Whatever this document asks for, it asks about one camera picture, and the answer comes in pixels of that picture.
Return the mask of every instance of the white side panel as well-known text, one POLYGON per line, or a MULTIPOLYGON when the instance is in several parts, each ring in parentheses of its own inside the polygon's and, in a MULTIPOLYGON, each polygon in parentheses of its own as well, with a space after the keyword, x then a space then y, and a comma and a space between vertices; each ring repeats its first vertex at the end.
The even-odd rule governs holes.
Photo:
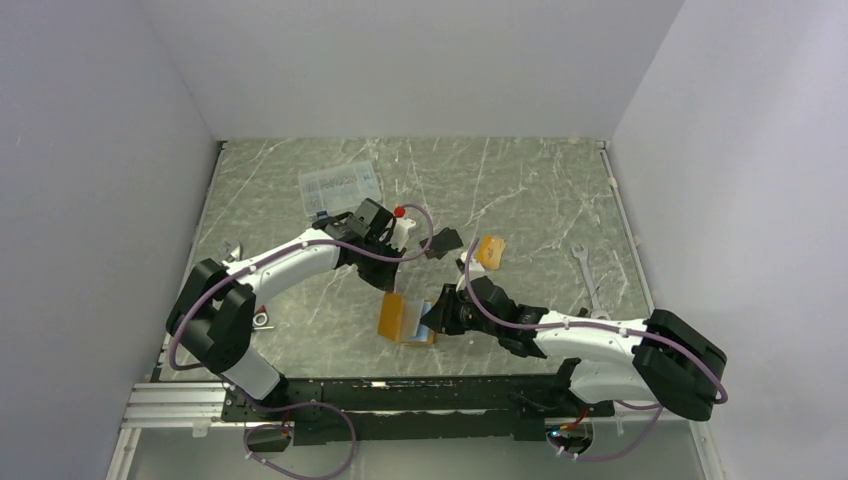
MULTIPOLYGON (((231 263, 227 271, 236 271, 286 247, 307 240, 332 240, 332 238, 321 230, 309 229, 296 239, 280 245, 273 250, 268 250, 261 255, 247 260, 231 263)), ((253 286, 253 291, 256 294, 256 307, 259 308, 292 285, 296 285, 313 275, 333 270, 338 261, 339 247, 334 245, 313 246, 305 250, 296 250, 270 265, 266 265, 250 275, 242 277, 239 282, 253 286)))
POLYGON ((613 138, 657 305, 727 353, 728 478, 848 471, 847 19, 687 0, 613 138))
POLYGON ((683 0, 143 0, 221 139, 608 138, 683 0))
POLYGON ((257 400, 265 398, 280 381, 280 373, 253 347, 247 347, 241 360, 224 372, 224 376, 257 400))
POLYGON ((140 2, 0 1, 0 478, 104 478, 216 150, 140 2))

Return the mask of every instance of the metal wrench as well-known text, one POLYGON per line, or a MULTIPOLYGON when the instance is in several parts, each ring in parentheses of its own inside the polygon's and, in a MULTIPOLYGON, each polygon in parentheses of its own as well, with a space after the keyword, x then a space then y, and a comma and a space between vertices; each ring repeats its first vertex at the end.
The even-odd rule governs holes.
POLYGON ((589 270, 589 249, 580 245, 580 248, 571 247, 571 254, 574 258, 580 260, 580 271, 583 272, 583 280, 586 282, 586 289, 589 290, 589 298, 592 299, 592 313, 590 317, 610 320, 609 313, 601 307, 601 299, 598 298, 598 291, 595 289, 595 279, 592 278, 592 271, 589 270))
POLYGON ((218 253, 221 254, 221 261, 224 263, 238 262, 241 260, 241 243, 235 240, 224 240, 218 253))

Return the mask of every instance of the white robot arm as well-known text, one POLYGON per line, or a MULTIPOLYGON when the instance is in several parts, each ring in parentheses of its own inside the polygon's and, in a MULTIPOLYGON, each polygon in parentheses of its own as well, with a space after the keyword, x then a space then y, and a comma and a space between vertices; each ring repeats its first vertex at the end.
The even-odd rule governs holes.
MULTIPOLYGON (((356 266, 372 286, 392 291, 408 231, 414 226, 412 220, 396 217, 369 199, 356 212, 321 219, 298 238, 256 257, 228 265, 204 260, 190 273, 166 328, 175 344, 182 344, 204 367, 241 387, 262 406, 285 406, 288 381, 250 347, 255 310, 292 285, 344 265, 356 266)), ((691 359, 649 338, 621 334, 671 338, 720 378, 724 354, 671 312, 656 310, 648 319, 609 321, 607 330, 568 328, 569 323, 585 319, 516 304, 486 276, 471 280, 471 287, 476 295, 462 283, 459 288, 444 285, 422 324, 448 335, 481 331, 521 357, 563 358, 558 376, 568 383, 568 401, 578 405, 643 400, 658 402, 685 418, 709 419, 716 387, 691 359), (492 314, 504 322, 492 321, 492 314)))

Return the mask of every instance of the floor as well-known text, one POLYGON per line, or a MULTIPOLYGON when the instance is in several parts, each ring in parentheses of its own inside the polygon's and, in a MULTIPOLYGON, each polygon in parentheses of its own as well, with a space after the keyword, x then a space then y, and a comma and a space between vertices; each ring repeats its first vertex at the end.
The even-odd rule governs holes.
MULTIPOLYGON (((608 176, 591 139, 370 138, 238 140, 225 144, 193 261, 219 258, 225 239, 253 256, 310 225, 298 175, 370 160, 389 208, 419 203, 436 230, 452 227, 506 239, 491 279, 515 301, 576 313, 590 299, 573 245, 589 249, 603 307, 613 318, 648 313, 608 176)), ((417 230, 413 240, 426 232, 417 230)), ((435 299, 453 283, 455 255, 401 266, 397 291, 435 299)), ((439 336, 432 346, 398 346, 377 336, 382 293, 350 268, 318 275, 267 305, 273 330, 253 345, 289 377, 488 375, 553 372, 561 359, 522 359, 493 338, 439 336)), ((181 352, 181 362, 187 359, 181 352)), ((163 380, 212 379, 202 370, 163 380)))

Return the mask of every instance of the purple cable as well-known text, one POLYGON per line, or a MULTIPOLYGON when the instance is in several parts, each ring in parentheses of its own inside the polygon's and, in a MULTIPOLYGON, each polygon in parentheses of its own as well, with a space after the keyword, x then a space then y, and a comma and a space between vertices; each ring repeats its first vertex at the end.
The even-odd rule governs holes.
MULTIPOLYGON (((418 252, 416 252, 416 253, 408 256, 408 257, 395 258, 395 257, 386 257, 386 256, 383 256, 383 255, 377 255, 376 253, 371 253, 371 252, 369 252, 367 250, 363 250, 363 249, 361 249, 357 246, 350 245, 350 244, 344 243, 344 242, 340 242, 338 240, 308 240, 306 242, 306 247, 310 247, 310 246, 314 246, 314 245, 335 245, 337 247, 346 248, 348 250, 354 251, 354 252, 356 252, 360 255, 364 255, 366 257, 373 258, 374 260, 380 260, 380 261, 388 262, 388 263, 402 263, 402 262, 409 262, 411 260, 415 260, 416 258, 419 258, 422 255, 424 255, 424 252, 428 248, 430 248, 430 244, 433 242, 433 219, 430 218, 430 214, 428 214, 427 211, 424 210, 424 208, 421 207, 420 205, 416 205, 414 203, 408 203, 406 205, 401 205, 401 206, 405 207, 405 208, 412 208, 414 210, 418 210, 424 216, 424 219, 427 220, 427 228, 428 228, 427 242, 424 244, 424 247, 422 247, 421 250, 419 250, 418 252)), ((192 364, 189 364, 189 365, 179 365, 179 364, 177 364, 177 346, 182 342, 183 335, 185 334, 185 331, 188 328, 189 323, 194 318, 194 316, 197 314, 197 311, 200 310, 200 308, 204 304, 206 304, 206 302, 208 302, 209 299, 211 299, 212 296, 215 295, 215 293, 218 292, 218 290, 222 289, 225 285, 229 284, 233 280, 235 280, 235 279, 241 277, 242 275, 244 275, 245 273, 249 272, 251 267, 256 267, 256 268, 264 267, 265 265, 267 265, 267 264, 269 264, 269 263, 271 263, 275 260, 278 260, 278 259, 280 259, 280 258, 282 258, 282 257, 284 257, 284 256, 286 256, 286 255, 288 255, 288 254, 290 254, 294 251, 297 251, 297 250, 300 250, 300 249, 306 248, 306 247, 301 243, 289 245, 288 247, 286 247, 282 250, 279 250, 277 252, 274 252, 273 254, 268 255, 267 257, 265 257, 263 259, 257 260, 256 263, 254 263, 253 265, 248 265, 248 266, 246 266, 246 267, 244 267, 240 270, 237 270, 236 272, 228 275, 226 278, 224 278, 220 282, 213 285, 212 288, 210 288, 209 290, 204 292, 203 295, 201 295, 200 298, 198 298, 197 301, 194 302, 194 305, 192 305, 191 308, 189 308, 188 312, 186 312, 185 316, 180 321, 179 326, 177 327, 176 331, 174 331, 174 334, 172 335, 173 338, 171 340, 171 344, 168 346, 168 365, 170 365, 171 368, 176 370, 176 371, 192 370, 192 369, 200 368, 200 367, 203 366, 200 363, 192 363, 192 364)))
MULTIPOLYGON (((575 454, 572 454, 572 458, 578 462, 609 462, 612 460, 618 460, 619 458, 626 456, 633 450, 636 450, 636 448, 641 445, 646 438, 648 438, 648 434, 651 433, 651 430, 653 430, 654 427, 657 425, 657 420, 660 419, 662 411, 662 407, 658 408, 657 411, 654 413, 654 416, 651 417, 651 420, 648 421, 648 425, 646 425, 645 429, 642 430, 642 433, 640 433, 639 436, 636 437, 636 440, 634 440, 630 445, 619 450, 618 452, 615 452, 611 455, 601 455, 597 457, 584 457, 581 455, 574 456, 575 454)), ((554 447, 554 449, 556 449, 557 452, 559 452, 559 447, 554 445, 554 443, 551 442, 550 438, 548 438, 548 444, 550 444, 552 447, 554 447)))
MULTIPOLYGON (((363 250, 363 249, 356 247, 354 245, 350 245, 350 244, 347 244, 347 243, 344 243, 344 242, 339 242, 337 240, 311 240, 311 241, 307 241, 305 246, 303 244, 299 243, 299 244, 290 245, 289 247, 286 247, 286 248, 284 248, 284 249, 282 249, 278 252, 274 252, 273 254, 271 254, 271 255, 269 255, 269 256, 261 259, 261 260, 256 261, 256 263, 254 263, 252 266, 248 265, 248 266, 228 275, 226 278, 224 278, 220 282, 213 285, 212 288, 210 288, 209 290, 204 292, 204 294, 201 295, 199 299, 197 299, 197 301, 194 303, 194 305, 192 305, 191 308, 188 310, 188 312, 186 312, 182 321, 180 321, 180 324, 177 327, 176 331, 174 332, 174 335, 172 335, 173 338, 171 340, 171 345, 169 345, 169 347, 168 347, 168 364, 171 366, 171 368, 173 368, 176 371, 191 370, 191 369, 200 368, 200 367, 203 366, 200 363, 193 363, 193 364, 190 364, 190 365, 179 365, 179 364, 177 364, 177 346, 181 343, 183 334, 185 334, 185 331, 188 328, 189 322, 191 321, 192 318, 194 318, 194 315, 197 314, 197 311, 200 310, 200 308, 207 301, 209 301, 209 299, 211 299, 212 296, 215 295, 215 293, 218 290, 220 290, 221 288, 223 288, 225 285, 229 284, 233 280, 241 277, 245 273, 249 272, 251 267, 261 268, 261 267, 267 265, 268 263, 273 262, 274 260, 277 260, 281 257, 284 257, 285 255, 288 255, 288 254, 290 254, 290 253, 292 253, 296 250, 306 248, 306 247, 309 247, 309 246, 313 246, 313 245, 335 245, 335 246, 338 246, 338 247, 341 247, 341 248, 347 248, 348 250, 352 250, 352 251, 354 251, 354 252, 356 252, 360 255, 364 255, 366 257, 373 258, 375 260, 381 260, 381 261, 389 262, 389 263, 409 262, 411 260, 415 260, 416 258, 419 258, 422 255, 424 255, 424 252, 427 251, 428 248, 430 248, 430 244, 433 242, 433 219, 430 217, 430 214, 428 214, 427 211, 424 210, 424 208, 419 206, 419 205, 410 203, 410 204, 405 204, 405 205, 402 205, 402 206, 406 207, 406 208, 412 208, 414 210, 418 210, 424 216, 424 219, 427 220, 427 232, 428 232, 427 233, 427 241, 424 243, 424 246, 421 248, 420 251, 418 251, 418 252, 416 252, 416 253, 408 256, 408 257, 395 258, 395 257, 386 257, 386 256, 383 256, 383 255, 377 255, 375 253, 371 253, 367 250, 363 250)), ((272 430, 272 429, 281 430, 281 431, 287 430, 287 427, 285 427, 283 425, 263 424, 263 425, 259 425, 257 427, 253 427, 253 428, 249 429, 244 436, 244 449, 247 452, 249 458, 256 460, 257 462, 261 463, 262 465, 265 465, 268 468, 271 468, 272 470, 275 470, 279 473, 282 473, 283 475, 288 475, 289 477, 295 478, 297 480, 328 480, 328 479, 333 478, 333 477, 337 476, 338 474, 342 473, 353 462, 353 456, 356 453, 356 430, 354 429, 353 422, 350 420, 350 417, 348 417, 338 407, 336 407, 334 405, 330 405, 329 403, 324 403, 324 402, 304 402, 304 403, 296 403, 294 405, 287 405, 285 407, 280 407, 280 408, 266 408, 266 407, 263 407, 262 405, 259 405, 250 395, 247 394, 247 392, 245 392, 244 390, 239 388, 233 382, 229 381, 226 377, 224 377, 223 375, 221 377, 224 378, 224 380, 228 381, 230 384, 233 384, 239 390, 239 392, 242 394, 242 396, 245 398, 245 400, 255 410, 259 410, 259 411, 263 411, 263 412, 267 412, 267 413, 275 413, 275 412, 284 412, 284 411, 287 411, 287 410, 294 410, 294 409, 297 409, 297 408, 321 407, 321 408, 326 408, 328 410, 332 410, 332 411, 338 413, 342 417, 342 419, 344 419, 345 423, 347 423, 348 428, 350 428, 350 441, 351 441, 350 453, 348 453, 347 459, 345 459, 344 463, 342 463, 342 465, 338 469, 336 469, 335 471, 333 471, 332 473, 329 473, 327 475, 323 475, 323 476, 320 476, 320 477, 308 477, 308 476, 304 476, 304 475, 299 475, 297 473, 286 470, 286 469, 280 467, 279 465, 277 465, 273 462, 269 462, 266 459, 261 458, 260 456, 256 455, 255 453, 253 453, 250 450, 250 447, 248 446, 248 440, 250 439, 251 435, 253 435, 255 432, 257 432, 259 430, 272 430)))
POLYGON ((633 405, 632 403, 627 403, 623 400, 616 400, 615 403, 624 408, 629 408, 630 410, 653 410, 660 407, 659 403, 652 403, 650 405, 633 405))
MULTIPOLYGON (((483 316, 485 316, 489 320, 497 323, 498 325, 500 325, 502 327, 514 328, 514 329, 517 329, 517 330, 541 330, 541 329, 545 329, 545 328, 559 328, 559 327, 562 327, 562 326, 565 325, 564 323, 546 323, 546 324, 543 324, 543 325, 519 325, 519 324, 516 324, 516 323, 505 322, 505 321, 501 320, 500 318, 492 315, 492 313, 489 312, 488 310, 486 310, 486 308, 483 307, 483 304, 480 303, 480 299, 477 298, 477 295, 474 293, 474 290, 471 288, 471 280, 470 280, 471 279, 471 275, 470 275, 471 271, 470 271, 470 268, 469 268, 469 265, 471 264, 470 259, 471 259, 471 254, 474 253, 474 249, 477 248, 478 240, 479 239, 475 238, 471 242, 471 246, 468 248, 468 254, 466 255, 466 258, 469 259, 469 260, 467 262, 465 262, 465 271, 464 271, 464 274, 465 274, 465 290, 468 292, 468 296, 471 298, 471 301, 474 303, 474 306, 476 306, 480 310, 480 313, 482 313, 483 316)), ((616 327, 614 325, 606 325, 606 324, 599 323, 599 322, 573 321, 573 322, 568 322, 568 326, 569 326, 569 328, 570 327, 594 328, 596 330, 606 330, 608 332, 619 333, 619 327, 616 327)), ((625 329, 625 332, 628 335, 633 335, 634 337, 647 338, 649 340, 653 340, 655 342, 668 345, 669 347, 677 350, 684 357, 686 357, 690 362, 695 364, 695 366, 698 367, 698 369, 710 380, 710 382, 712 382, 712 384, 715 385, 716 390, 718 390, 718 393, 720 395, 719 398, 717 398, 715 400, 715 403, 716 404, 727 403, 727 390, 724 388, 724 385, 721 384, 721 380, 719 380, 718 377, 715 376, 715 374, 712 372, 712 370, 710 370, 710 368, 707 367, 707 365, 704 362, 702 362, 700 358, 696 357, 694 353, 690 352, 689 349, 687 349, 683 345, 675 342, 674 340, 670 340, 668 338, 657 335, 655 333, 641 332, 639 330, 633 330, 633 329, 630 329, 630 328, 625 329)))
POLYGON ((254 433, 256 433, 260 430, 279 430, 281 432, 291 431, 290 427, 286 427, 284 425, 275 425, 273 423, 264 423, 262 425, 257 425, 255 427, 249 428, 247 430, 247 432, 245 432, 245 434, 244 434, 244 451, 247 452, 247 458, 252 458, 252 459, 256 460, 257 462, 261 463, 262 465, 264 465, 264 466, 266 466, 266 467, 268 467, 268 468, 270 468, 270 469, 272 469, 276 472, 282 473, 283 475, 288 475, 289 477, 292 477, 292 478, 296 478, 297 480, 329 480, 330 478, 333 478, 333 477, 337 476, 338 474, 342 473, 343 471, 345 471, 347 469, 347 467, 349 467, 350 464, 353 462, 353 456, 354 456, 354 454, 356 454, 356 429, 354 428, 353 421, 351 421, 350 417, 348 417, 347 414, 345 414, 339 407, 336 407, 335 405, 330 405, 329 403, 324 403, 324 402, 295 403, 295 404, 292 404, 292 405, 286 405, 285 407, 277 407, 277 408, 265 407, 265 406, 260 405, 256 400, 254 400, 250 395, 248 395, 247 392, 245 392, 238 385, 236 385, 232 381, 230 381, 230 379, 228 379, 224 375, 219 375, 219 376, 221 377, 222 380, 230 383, 233 387, 235 387, 235 389, 238 390, 238 392, 244 397, 244 399, 247 401, 247 403, 249 403, 250 406, 254 410, 257 410, 257 411, 260 411, 260 412, 265 412, 265 413, 279 413, 279 412, 285 412, 287 410, 295 410, 295 409, 298 409, 298 408, 321 407, 321 408, 326 408, 327 410, 332 410, 332 411, 338 413, 339 416, 342 417, 342 419, 345 421, 345 423, 347 423, 347 427, 350 429, 350 451, 347 454, 347 458, 345 459, 344 462, 342 462, 342 464, 341 464, 341 466, 339 466, 339 468, 335 469, 334 471, 332 471, 332 472, 330 472, 326 475, 322 475, 320 477, 308 477, 306 475, 300 475, 298 473, 294 473, 292 471, 286 470, 285 468, 277 465, 276 463, 269 462, 267 459, 260 457, 259 455, 255 454, 250 449, 248 441, 250 440, 251 435, 253 435, 254 433))

